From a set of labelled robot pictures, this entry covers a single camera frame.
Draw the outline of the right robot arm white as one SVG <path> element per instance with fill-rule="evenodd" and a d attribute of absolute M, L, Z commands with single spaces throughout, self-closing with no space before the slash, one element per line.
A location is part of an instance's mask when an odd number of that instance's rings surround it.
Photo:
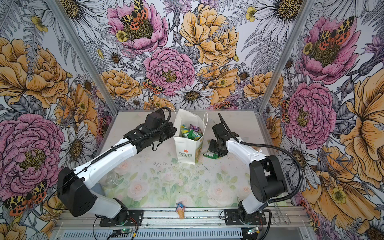
<path fill-rule="evenodd" d="M 267 156 L 246 144 L 219 123 L 212 127 L 215 139 L 209 151 L 223 157 L 235 155 L 249 167 L 251 193 L 239 203 L 238 214 L 243 223 L 249 223 L 269 205 L 269 200 L 287 191 L 282 167 L 276 156 Z"/>

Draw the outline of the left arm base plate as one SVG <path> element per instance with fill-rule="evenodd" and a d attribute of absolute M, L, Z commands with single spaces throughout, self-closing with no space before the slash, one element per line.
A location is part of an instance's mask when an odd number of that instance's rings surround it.
<path fill-rule="evenodd" d="M 121 211 L 115 218 L 102 217 L 100 227 L 140 227 L 142 225 L 144 210 Z"/>

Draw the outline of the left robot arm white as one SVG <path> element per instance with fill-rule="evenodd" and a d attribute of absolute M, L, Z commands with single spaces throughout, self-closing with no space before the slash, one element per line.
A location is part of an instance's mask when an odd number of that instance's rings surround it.
<path fill-rule="evenodd" d="M 142 150 L 172 138 L 177 129 L 171 122 L 172 110 L 162 107 L 149 115 L 143 124 L 126 133 L 115 145 L 87 163 L 59 173 L 57 196 L 73 217 L 95 214 L 121 226 L 129 219 L 128 208 L 118 199 L 92 192 L 104 176 Z"/>

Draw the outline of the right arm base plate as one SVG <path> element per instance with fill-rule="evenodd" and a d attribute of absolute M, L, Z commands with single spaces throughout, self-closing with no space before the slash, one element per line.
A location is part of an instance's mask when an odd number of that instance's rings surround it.
<path fill-rule="evenodd" d="M 264 213 L 255 212 L 248 214 L 241 209 L 224 209 L 224 220 L 227 226 L 264 226 L 267 224 Z"/>

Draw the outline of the green candy packet small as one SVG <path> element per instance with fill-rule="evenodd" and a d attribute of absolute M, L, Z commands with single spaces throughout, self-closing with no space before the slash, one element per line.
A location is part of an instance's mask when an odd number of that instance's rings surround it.
<path fill-rule="evenodd" d="M 181 125 L 181 128 L 180 128 L 180 137 L 183 137 L 183 138 L 186 138 L 186 139 L 189 139 L 189 140 L 193 140 L 193 141 L 198 141 L 201 137 L 203 136 L 203 134 L 199 134 L 193 130 L 190 129 L 190 126 L 185 126 L 185 125 Z"/>

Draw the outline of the white paper bag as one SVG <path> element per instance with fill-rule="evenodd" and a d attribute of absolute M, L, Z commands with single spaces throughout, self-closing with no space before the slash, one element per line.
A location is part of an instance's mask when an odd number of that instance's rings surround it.
<path fill-rule="evenodd" d="M 198 162 L 203 147 L 204 134 L 208 120 L 208 113 L 204 113 L 204 117 L 201 119 L 198 115 L 193 114 L 192 112 L 182 109 L 178 110 L 174 123 L 174 126 L 177 128 L 174 140 L 179 163 L 195 165 Z M 198 127 L 203 134 L 202 137 L 196 141 L 186 138 L 182 134 L 182 126 L 189 129 L 191 125 Z"/>

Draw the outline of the green candy packet large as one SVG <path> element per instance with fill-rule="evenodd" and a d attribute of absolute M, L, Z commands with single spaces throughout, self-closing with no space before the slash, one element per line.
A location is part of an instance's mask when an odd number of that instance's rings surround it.
<path fill-rule="evenodd" d="M 210 152 L 210 151 L 205 152 L 205 153 L 203 154 L 203 156 L 206 157 L 206 158 L 209 158 L 209 159 L 214 159 L 214 160 L 217 160 L 217 159 L 220 158 L 220 155 L 219 155 L 219 154 L 217 154 L 217 153 L 213 153 L 213 152 Z"/>

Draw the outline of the purple berries candy packet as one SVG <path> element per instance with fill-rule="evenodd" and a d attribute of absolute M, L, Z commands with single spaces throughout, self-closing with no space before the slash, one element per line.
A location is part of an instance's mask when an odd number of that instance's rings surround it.
<path fill-rule="evenodd" d="M 199 134 L 203 134 L 201 128 L 198 127 L 198 126 L 190 125 L 190 129 L 195 131 L 195 132 L 197 132 L 197 133 L 199 133 Z"/>

